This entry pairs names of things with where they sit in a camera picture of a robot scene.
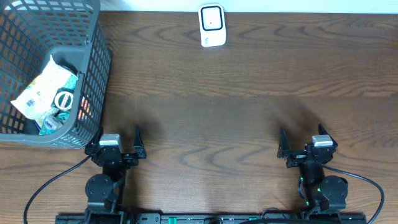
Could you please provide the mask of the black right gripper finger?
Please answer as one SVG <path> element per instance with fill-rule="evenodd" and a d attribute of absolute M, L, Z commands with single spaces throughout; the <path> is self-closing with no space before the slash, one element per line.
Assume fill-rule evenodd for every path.
<path fill-rule="evenodd" d="M 328 136 L 330 136 L 321 123 L 318 125 L 318 134 L 319 135 L 328 135 Z"/>
<path fill-rule="evenodd" d="M 291 148 L 289 141 L 287 139 L 287 135 L 284 131 L 283 128 L 280 129 L 280 141 L 279 141 L 279 147 L 277 151 L 277 158 L 282 159 L 286 158 L 290 155 L 291 153 Z"/>

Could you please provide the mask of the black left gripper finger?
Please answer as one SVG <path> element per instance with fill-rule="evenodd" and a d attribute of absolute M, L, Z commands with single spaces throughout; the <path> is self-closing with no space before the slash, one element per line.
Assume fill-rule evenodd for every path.
<path fill-rule="evenodd" d="M 139 126 L 136 126 L 133 148 L 138 159 L 145 159 L 147 157 Z"/>
<path fill-rule="evenodd" d="M 101 136 L 103 135 L 103 128 L 100 126 L 97 130 L 97 132 L 94 134 L 94 136 L 91 138 L 89 143 L 86 145 L 87 149 L 92 149 L 95 148 L 101 139 Z"/>

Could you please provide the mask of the green Zam-Buk ointment box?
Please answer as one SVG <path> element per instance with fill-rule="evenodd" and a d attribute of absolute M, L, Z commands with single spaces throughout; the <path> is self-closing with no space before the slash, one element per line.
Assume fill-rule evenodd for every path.
<path fill-rule="evenodd" d="M 74 91 L 68 88 L 59 88 L 54 96 L 52 107 L 62 110 L 69 111 L 73 104 Z"/>

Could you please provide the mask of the cream snack bag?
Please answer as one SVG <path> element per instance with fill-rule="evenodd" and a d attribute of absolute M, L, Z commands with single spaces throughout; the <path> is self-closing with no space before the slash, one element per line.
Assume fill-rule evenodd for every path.
<path fill-rule="evenodd" d="M 59 111 L 51 106 L 58 90 L 73 90 L 77 81 L 78 77 L 66 66 L 56 64 L 51 55 L 42 73 L 11 103 L 28 119 L 44 119 Z"/>

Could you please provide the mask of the teal white tissue packet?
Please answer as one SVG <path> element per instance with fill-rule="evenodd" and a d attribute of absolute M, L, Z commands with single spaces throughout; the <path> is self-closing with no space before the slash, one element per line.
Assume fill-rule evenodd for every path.
<path fill-rule="evenodd" d="M 60 112 L 56 115 L 56 119 L 59 120 L 61 123 L 65 124 L 65 122 L 69 119 L 70 113 L 68 111 Z"/>

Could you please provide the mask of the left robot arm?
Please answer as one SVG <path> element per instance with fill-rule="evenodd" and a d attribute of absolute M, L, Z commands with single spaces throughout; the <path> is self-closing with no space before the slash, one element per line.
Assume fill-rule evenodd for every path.
<path fill-rule="evenodd" d="M 137 166 L 140 159 L 147 157 L 138 126 L 134 135 L 133 150 L 123 153 L 120 135 L 104 134 L 103 128 L 99 128 L 86 145 L 85 154 L 102 168 L 102 173 L 90 177 L 85 185 L 88 197 L 85 223 L 135 222 L 132 212 L 121 203 L 127 170 Z"/>

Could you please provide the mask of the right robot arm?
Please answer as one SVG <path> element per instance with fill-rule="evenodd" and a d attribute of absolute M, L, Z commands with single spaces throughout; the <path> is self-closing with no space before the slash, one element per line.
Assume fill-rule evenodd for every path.
<path fill-rule="evenodd" d="M 318 134 L 312 136 L 302 150 L 290 147 L 287 135 L 280 130 L 277 157 L 286 160 L 286 167 L 297 167 L 300 172 L 298 190 L 307 202 L 301 217 L 309 220 L 317 215 L 338 215 L 346 208 L 348 181 L 335 175 L 326 176 L 323 166 L 333 159 L 338 143 L 319 124 Z"/>

